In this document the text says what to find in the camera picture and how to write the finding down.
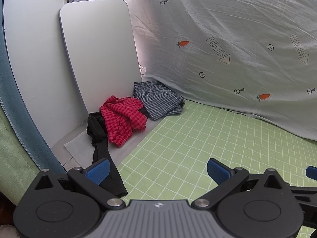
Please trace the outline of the red checked shorts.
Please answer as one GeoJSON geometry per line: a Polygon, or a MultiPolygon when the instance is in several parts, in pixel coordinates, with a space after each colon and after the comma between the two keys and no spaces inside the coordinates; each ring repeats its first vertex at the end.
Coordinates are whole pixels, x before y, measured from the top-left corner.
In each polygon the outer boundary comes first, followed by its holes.
{"type": "Polygon", "coordinates": [[[109,143],[122,147],[134,132],[146,129],[147,117],[139,110],[143,104],[133,97],[109,97],[100,107],[109,143]]]}

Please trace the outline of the black garment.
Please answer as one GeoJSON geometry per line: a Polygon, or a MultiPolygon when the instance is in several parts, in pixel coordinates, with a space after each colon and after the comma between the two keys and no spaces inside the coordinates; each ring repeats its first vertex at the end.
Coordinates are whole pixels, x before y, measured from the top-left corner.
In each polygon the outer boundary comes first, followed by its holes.
{"type": "Polygon", "coordinates": [[[92,138],[91,144],[95,148],[92,163],[103,158],[110,163],[110,173],[99,186],[118,198],[126,196],[128,192],[108,150],[107,130],[102,114],[100,112],[90,113],[87,123],[87,134],[92,138]]]}

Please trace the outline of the green grid mat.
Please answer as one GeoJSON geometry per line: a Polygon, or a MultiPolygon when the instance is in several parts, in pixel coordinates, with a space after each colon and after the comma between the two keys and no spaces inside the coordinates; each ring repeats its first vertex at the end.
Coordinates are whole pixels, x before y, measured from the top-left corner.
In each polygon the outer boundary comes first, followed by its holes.
{"type": "Polygon", "coordinates": [[[147,121],[140,138],[118,166],[125,202],[200,197],[216,187],[210,158],[253,174],[274,168],[293,186],[316,186],[305,174],[316,165],[315,141],[243,114],[187,101],[181,114],[147,121]]]}

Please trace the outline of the green towel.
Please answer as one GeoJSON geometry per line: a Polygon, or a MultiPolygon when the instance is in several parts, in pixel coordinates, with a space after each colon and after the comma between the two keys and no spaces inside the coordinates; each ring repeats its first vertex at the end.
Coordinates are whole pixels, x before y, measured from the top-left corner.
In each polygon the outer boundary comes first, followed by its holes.
{"type": "Polygon", "coordinates": [[[1,193],[17,205],[39,173],[39,168],[20,144],[3,110],[1,110],[0,163],[1,193]]]}

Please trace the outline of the blue plaid garment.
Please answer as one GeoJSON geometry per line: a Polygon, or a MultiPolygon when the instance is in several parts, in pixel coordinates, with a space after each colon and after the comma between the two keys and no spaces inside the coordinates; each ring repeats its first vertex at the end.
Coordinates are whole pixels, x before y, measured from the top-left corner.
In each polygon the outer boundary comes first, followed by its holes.
{"type": "Polygon", "coordinates": [[[135,82],[133,96],[141,100],[150,119],[182,113],[185,100],[159,81],[135,82]]]}

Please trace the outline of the grey carrot print sheet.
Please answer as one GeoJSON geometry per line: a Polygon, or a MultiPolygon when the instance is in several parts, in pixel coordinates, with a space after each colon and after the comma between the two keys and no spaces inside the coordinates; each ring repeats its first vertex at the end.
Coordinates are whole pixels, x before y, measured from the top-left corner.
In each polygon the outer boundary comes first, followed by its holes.
{"type": "Polygon", "coordinates": [[[316,0],[124,1],[145,80],[316,139],[316,0]]]}

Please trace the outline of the white rounded board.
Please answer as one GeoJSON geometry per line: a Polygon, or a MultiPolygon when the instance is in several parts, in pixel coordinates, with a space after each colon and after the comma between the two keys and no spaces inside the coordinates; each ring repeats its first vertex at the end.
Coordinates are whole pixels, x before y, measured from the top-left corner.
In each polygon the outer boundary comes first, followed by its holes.
{"type": "Polygon", "coordinates": [[[59,12],[65,48],[88,113],[111,96],[130,97],[142,80],[128,6],[123,0],[64,5],[59,12]]]}

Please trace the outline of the large white panel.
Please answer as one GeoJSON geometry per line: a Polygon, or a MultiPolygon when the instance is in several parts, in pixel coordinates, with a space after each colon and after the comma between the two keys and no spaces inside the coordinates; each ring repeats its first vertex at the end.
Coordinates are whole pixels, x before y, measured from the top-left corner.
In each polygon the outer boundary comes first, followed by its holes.
{"type": "Polygon", "coordinates": [[[59,12],[66,0],[4,0],[11,69],[26,108],[49,147],[82,131],[87,118],[64,46],[59,12]]]}

